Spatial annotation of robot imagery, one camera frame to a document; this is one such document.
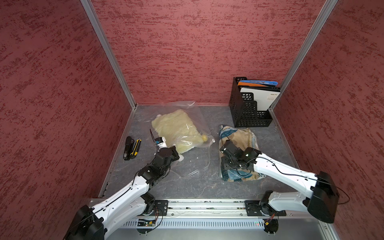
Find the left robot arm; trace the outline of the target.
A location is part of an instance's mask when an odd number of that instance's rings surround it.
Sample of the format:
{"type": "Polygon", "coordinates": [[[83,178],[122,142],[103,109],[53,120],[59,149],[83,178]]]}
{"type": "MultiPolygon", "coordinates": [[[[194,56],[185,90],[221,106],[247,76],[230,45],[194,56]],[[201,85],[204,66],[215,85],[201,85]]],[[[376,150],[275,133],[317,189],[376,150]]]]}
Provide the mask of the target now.
{"type": "Polygon", "coordinates": [[[126,221],[154,211],[155,198],[149,190],[167,175],[180,156],[175,146],[161,148],[134,179],[105,201],[81,207],[64,237],[65,240],[106,240],[126,221]]]}

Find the clear plastic vacuum bag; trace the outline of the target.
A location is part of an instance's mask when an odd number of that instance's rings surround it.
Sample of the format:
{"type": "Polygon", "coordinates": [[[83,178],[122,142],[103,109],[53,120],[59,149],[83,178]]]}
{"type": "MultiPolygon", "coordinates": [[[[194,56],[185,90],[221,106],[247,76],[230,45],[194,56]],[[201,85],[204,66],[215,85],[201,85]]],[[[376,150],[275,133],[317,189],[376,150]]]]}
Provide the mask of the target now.
{"type": "Polygon", "coordinates": [[[176,147],[180,159],[172,163],[171,171],[178,177],[192,178],[209,168],[215,139],[195,101],[151,106],[145,123],[168,147],[176,147]]]}

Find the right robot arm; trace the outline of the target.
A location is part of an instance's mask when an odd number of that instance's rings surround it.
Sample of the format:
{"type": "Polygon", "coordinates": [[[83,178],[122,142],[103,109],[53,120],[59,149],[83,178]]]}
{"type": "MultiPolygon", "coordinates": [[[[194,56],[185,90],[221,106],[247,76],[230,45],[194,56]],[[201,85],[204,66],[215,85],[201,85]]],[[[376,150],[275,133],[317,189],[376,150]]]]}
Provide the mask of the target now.
{"type": "Polygon", "coordinates": [[[285,211],[309,213],[315,219],[332,224],[341,204],[340,188],[326,172],[305,172],[274,160],[254,148],[242,150],[227,140],[221,147],[224,170],[248,170],[266,175],[295,189],[292,193],[266,191],[261,200],[246,207],[270,218],[285,211]]]}

